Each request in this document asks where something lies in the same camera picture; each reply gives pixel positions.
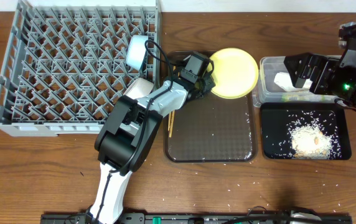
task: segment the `plastic container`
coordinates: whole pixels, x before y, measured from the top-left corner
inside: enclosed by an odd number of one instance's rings
[[[331,103],[265,103],[260,108],[261,140],[269,159],[295,159],[289,128],[311,125],[316,119],[325,136],[332,138],[328,157],[307,156],[298,159],[347,160],[351,144],[344,110]]]
[[[279,72],[288,72],[284,66],[284,56],[264,57],[260,61],[260,75],[258,83],[253,90],[253,104],[260,107],[268,102],[318,102],[333,103],[336,96],[315,95],[309,91],[286,92],[274,82],[274,78]]]
[[[11,136],[99,133],[139,77],[158,85],[159,62],[126,65],[133,35],[159,42],[154,7],[37,7],[17,3],[0,74],[0,129]],[[151,51],[159,55],[156,48]]]

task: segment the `yellow plate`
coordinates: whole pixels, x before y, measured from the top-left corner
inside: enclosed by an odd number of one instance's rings
[[[258,66],[254,58],[244,50],[229,48],[215,52],[212,77],[215,87],[211,92],[225,99],[247,95],[258,80]]]

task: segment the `clear plastic container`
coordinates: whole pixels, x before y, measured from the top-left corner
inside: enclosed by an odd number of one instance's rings
[[[267,102],[318,102],[333,103],[336,96],[315,95],[309,91],[286,92],[275,84],[274,79],[279,72],[288,72],[284,66],[284,56],[264,57],[260,61],[260,75],[257,86],[253,90],[253,104],[260,107]]]

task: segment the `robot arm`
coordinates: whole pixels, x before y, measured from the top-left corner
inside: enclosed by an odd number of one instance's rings
[[[342,25],[339,37],[339,46],[345,49],[340,59],[304,53],[286,57],[284,64],[294,87],[302,88],[309,78],[310,92],[335,95],[356,107],[356,23]]]
[[[174,71],[171,89],[171,81],[167,80],[148,96],[135,100],[123,95],[116,102],[95,141],[101,162],[101,180],[86,222],[105,224],[118,219],[123,211],[129,177],[148,156],[163,117],[215,86],[210,76],[212,71],[206,72],[209,62],[212,63],[206,56],[194,52],[181,62],[184,67]],[[144,120],[146,125],[142,132]]]

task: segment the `wooden chopstick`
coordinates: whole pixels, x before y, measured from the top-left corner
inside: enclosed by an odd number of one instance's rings
[[[171,123],[170,123],[170,130],[169,130],[169,138],[172,137],[172,127],[174,125],[174,116],[176,114],[176,111],[172,111],[172,115],[171,115]]]
[[[168,129],[167,129],[167,131],[170,131],[170,125],[171,125],[171,112],[168,114]]]

